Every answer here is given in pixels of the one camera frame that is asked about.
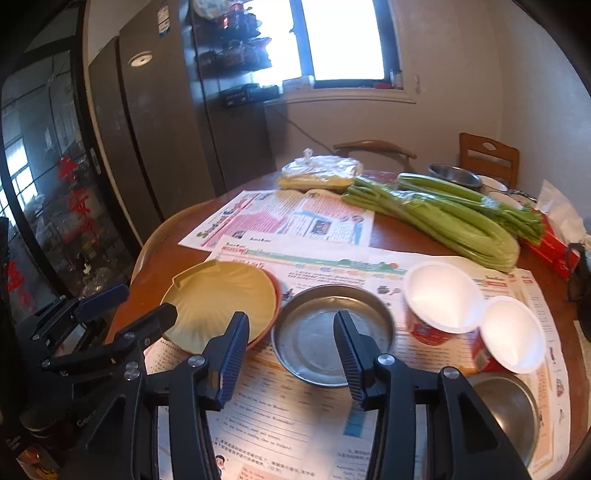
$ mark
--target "window sill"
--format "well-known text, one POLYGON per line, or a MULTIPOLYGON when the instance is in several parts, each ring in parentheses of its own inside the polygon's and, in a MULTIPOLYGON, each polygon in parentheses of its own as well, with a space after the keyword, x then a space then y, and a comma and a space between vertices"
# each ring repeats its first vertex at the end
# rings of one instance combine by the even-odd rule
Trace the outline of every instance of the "window sill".
POLYGON ((416 103, 404 90, 381 90, 374 88, 330 88, 311 92, 284 93, 279 98, 268 100, 265 105, 282 103, 326 102, 330 100, 377 100, 380 102, 416 103))

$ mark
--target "sticker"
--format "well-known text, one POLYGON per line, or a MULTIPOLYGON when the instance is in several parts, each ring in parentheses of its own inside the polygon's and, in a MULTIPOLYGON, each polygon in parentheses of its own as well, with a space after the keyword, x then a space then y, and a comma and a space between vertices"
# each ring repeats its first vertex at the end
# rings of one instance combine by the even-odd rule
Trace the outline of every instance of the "sticker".
POLYGON ((158 25, 160 25, 164 20, 168 20, 170 15, 168 14, 168 4, 164 5, 158 10, 158 25))
POLYGON ((164 20, 162 23, 158 24, 158 34, 164 35, 168 33, 170 30, 170 20, 164 20))

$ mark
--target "celery bunch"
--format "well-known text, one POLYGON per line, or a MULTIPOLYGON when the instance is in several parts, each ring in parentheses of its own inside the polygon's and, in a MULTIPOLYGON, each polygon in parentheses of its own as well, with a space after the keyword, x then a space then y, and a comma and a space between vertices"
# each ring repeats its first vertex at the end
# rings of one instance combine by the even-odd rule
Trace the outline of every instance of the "celery bunch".
POLYGON ((429 193, 475 210, 494 220, 514 236, 534 245, 539 245, 544 235, 545 226, 541 214, 531 208, 517 210, 474 190, 425 175, 401 173, 397 183, 401 190, 429 193))
POLYGON ((503 227, 445 198, 394 190, 364 177, 356 177, 342 198, 352 205, 410 223, 486 268, 509 272, 519 257, 517 241, 503 227))

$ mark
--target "round wooden table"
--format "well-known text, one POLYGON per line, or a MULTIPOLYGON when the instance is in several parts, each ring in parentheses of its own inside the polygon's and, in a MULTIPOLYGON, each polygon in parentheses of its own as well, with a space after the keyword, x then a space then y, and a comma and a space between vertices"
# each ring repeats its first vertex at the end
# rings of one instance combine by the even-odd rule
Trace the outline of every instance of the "round wooden table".
MULTIPOLYGON (((365 176, 383 183, 394 181, 396 175, 386 172, 366 171, 365 176)), ((157 307, 178 273, 203 262, 209 252, 181 247, 178 242, 212 213, 219 210, 242 190, 267 190, 277 188, 278 173, 272 173, 203 205, 189 217, 182 219, 173 233, 155 250, 130 288, 129 299, 116 312, 108 341, 115 332, 157 307)), ((414 227, 393 218, 376 215, 371 246, 400 252, 419 252, 427 255, 454 255, 454 252, 429 238, 414 227)), ((566 283, 552 269, 527 249, 521 251, 517 264, 530 270, 537 280, 554 317, 562 343, 562 351, 569 371, 571 406, 571 455, 581 444, 587 432, 587 402, 589 385, 585 374, 583 355, 574 321, 577 319, 574 305, 566 299, 566 283)))

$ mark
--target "stainless steel bowl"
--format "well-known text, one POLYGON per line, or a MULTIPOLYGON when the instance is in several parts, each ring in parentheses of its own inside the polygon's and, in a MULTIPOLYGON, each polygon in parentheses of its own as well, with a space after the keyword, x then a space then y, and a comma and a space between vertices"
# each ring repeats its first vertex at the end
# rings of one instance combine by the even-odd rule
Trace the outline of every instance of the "stainless steel bowl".
POLYGON ((479 374, 468 381, 528 466, 540 433, 540 412, 530 389, 519 378, 503 373, 479 374))
POLYGON ((390 351, 394 319, 379 298, 347 285, 309 288, 281 309, 271 331, 277 358, 297 378, 318 387, 347 386, 333 330, 339 310, 348 310, 359 333, 372 336, 382 352, 390 351))
POLYGON ((482 186, 480 177, 465 168, 435 163, 429 165, 429 172, 438 179, 447 180, 468 189, 476 190, 482 186))

